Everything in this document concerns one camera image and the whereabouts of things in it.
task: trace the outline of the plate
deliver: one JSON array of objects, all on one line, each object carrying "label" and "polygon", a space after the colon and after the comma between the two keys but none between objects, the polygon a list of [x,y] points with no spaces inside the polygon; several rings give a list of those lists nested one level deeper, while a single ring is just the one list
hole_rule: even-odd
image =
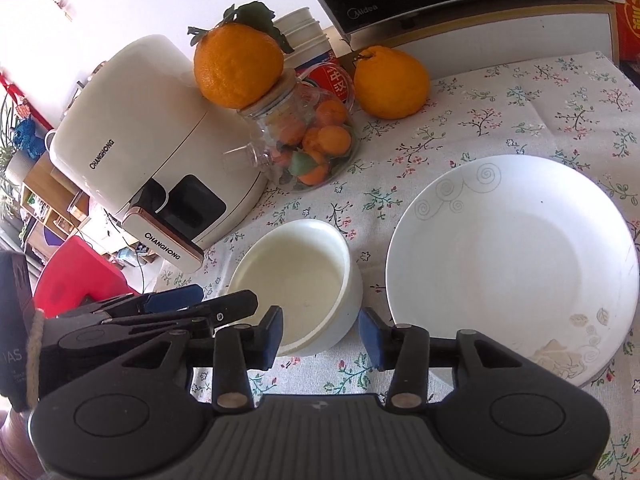
[{"label": "plate", "polygon": [[[490,156],[444,174],[404,212],[386,294],[396,323],[434,337],[478,330],[581,385],[625,340],[638,258],[591,180],[546,158]],[[449,369],[432,371],[452,383]]]}]

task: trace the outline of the tablecloth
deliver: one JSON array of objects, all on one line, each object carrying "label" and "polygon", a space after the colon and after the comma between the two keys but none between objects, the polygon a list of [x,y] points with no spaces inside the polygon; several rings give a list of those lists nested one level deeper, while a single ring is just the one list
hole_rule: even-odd
[{"label": "tablecloth", "polygon": [[[640,91],[599,52],[493,66],[434,80],[417,114],[383,121],[361,110],[356,159],[337,179],[311,192],[285,193],[268,185],[257,206],[230,234],[205,252],[193,274],[169,263],[156,290],[198,283],[206,298],[224,294],[244,254],[285,222],[318,218],[344,235],[364,280],[364,306],[391,321],[385,258],[395,225],[412,199],[450,168],[483,156],[544,156],[596,182],[622,212],[640,251]],[[597,476],[640,479],[640,340],[634,331],[584,389],[607,409],[611,435]],[[267,372],[251,370],[264,393],[375,392],[382,400],[390,372],[371,367],[356,329],[315,356],[278,358]],[[431,377],[431,400],[450,388]],[[192,392],[210,400],[210,369],[196,371]]]}]

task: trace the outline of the teapot lid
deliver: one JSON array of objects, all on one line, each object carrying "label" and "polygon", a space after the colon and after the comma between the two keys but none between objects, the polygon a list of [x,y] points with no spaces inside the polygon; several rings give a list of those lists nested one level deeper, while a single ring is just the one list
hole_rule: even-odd
[{"label": "teapot lid", "polygon": [[292,68],[285,68],[276,81],[276,84],[273,85],[265,95],[255,103],[238,110],[238,113],[242,115],[242,117],[253,119],[267,112],[281,102],[293,90],[297,82],[298,77],[296,76],[296,71]]}]

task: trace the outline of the air fryer window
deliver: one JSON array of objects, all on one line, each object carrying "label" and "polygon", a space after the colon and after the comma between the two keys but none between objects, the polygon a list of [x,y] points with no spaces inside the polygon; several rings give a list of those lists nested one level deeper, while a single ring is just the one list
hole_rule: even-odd
[{"label": "air fryer window", "polygon": [[193,240],[226,211],[226,204],[195,175],[185,176],[169,192],[169,200],[158,216]]}]

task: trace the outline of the glass jar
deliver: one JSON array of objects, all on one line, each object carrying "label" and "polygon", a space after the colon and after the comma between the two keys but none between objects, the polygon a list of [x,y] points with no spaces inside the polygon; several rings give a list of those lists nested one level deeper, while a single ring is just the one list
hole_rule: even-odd
[{"label": "glass jar", "polygon": [[358,147],[349,110],[353,84],[339,66],[329,64],[348,82],[344,104],[334,94],[303,83],[286,68],[277,83],[258,102],[239,110],[255,123],[251,141],[223,156],[227,171],[253,166],[285,190],[313,189],[335,180],[352,160]]}]

